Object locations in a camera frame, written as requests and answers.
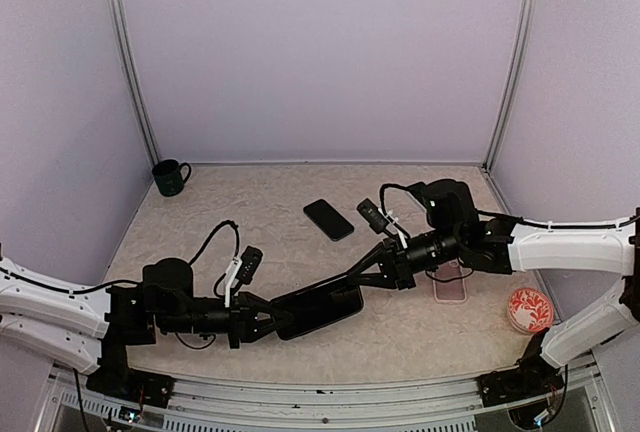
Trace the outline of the small black phone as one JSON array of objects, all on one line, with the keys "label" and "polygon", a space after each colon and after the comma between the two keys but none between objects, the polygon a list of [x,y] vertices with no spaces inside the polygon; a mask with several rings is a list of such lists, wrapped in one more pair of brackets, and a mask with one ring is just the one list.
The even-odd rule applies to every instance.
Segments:
[{"label": "small black phone", "polygon": [[340,241],[355,231],[354,226],[325,199],[318,199],[304,206],[303,213],[333,242]]}]

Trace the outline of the pink clear phone case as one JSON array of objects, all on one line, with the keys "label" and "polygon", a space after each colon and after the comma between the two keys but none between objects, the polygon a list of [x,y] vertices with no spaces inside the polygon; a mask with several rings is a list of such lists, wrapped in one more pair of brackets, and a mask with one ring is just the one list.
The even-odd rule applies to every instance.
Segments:
[{"label": "pink clear phone case", "polygon": [[434,299],[440,304],[460,304],[467,300],[465,277],[468,272],[458,261],[449,261],[433,273]]}]

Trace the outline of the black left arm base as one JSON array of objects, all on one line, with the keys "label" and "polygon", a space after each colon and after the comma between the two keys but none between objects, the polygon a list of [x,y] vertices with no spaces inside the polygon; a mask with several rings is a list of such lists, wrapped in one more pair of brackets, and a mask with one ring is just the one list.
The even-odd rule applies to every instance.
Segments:
[{"label": "black left arm base", "polygon": [[168,375],[131,368],[126,346],[119,339],[101,341],[97,364],[97,370],[87,375],[88,390],[141,406],[168,407],[175,380]]}]

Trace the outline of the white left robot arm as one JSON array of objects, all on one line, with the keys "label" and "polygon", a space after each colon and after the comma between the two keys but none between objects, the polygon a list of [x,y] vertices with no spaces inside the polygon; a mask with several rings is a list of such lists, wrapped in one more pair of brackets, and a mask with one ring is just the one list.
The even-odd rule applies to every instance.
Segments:
[{"label": "white left robot arm", "polygon": [[290,325],[293,316],[252,293],[262,252],[247,247],[231,260],[223,297],[194,294],[192,265],[165,258],[142,270],[139,282],[116,280],[81,286],[1,261],[1,331],[86,375],[99,376],[121,397],[140,386],[128,365],[130,346],[151,345],[156,335],[224,334],[230,348],[253,343]]}]

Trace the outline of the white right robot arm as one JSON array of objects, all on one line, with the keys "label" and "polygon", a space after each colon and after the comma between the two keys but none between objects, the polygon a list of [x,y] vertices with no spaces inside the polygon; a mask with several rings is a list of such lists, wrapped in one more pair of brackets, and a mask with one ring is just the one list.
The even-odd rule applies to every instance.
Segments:
[{"label": "white right robot arm", "polygon": [[338,320],[361,287],[403,290],[417,273],[449,261],[490,274],[566,269],[619,275],[599,300],[559,326],[534,335],[513,371],[523,396],[546,384],[551,370],[639,323],[639,218],[594,223],[540,223],[479,211],[468,185],[453,179],[405,187],[425,209],[430,231],[377,244],[344,275],[318,283],[301,296],[319,324]]}]

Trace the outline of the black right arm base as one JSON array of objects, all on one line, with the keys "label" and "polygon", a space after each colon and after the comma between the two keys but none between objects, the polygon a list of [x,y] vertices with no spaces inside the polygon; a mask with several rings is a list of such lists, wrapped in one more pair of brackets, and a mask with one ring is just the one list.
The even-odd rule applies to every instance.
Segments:
[{"label": "black right arm base", "polygon": [[548,331],[545,328],[531,337],[514,367],[482,374],[476,379],[484,407],[520,401],[564,387],[560,369],[541,357],[542,341]]}]

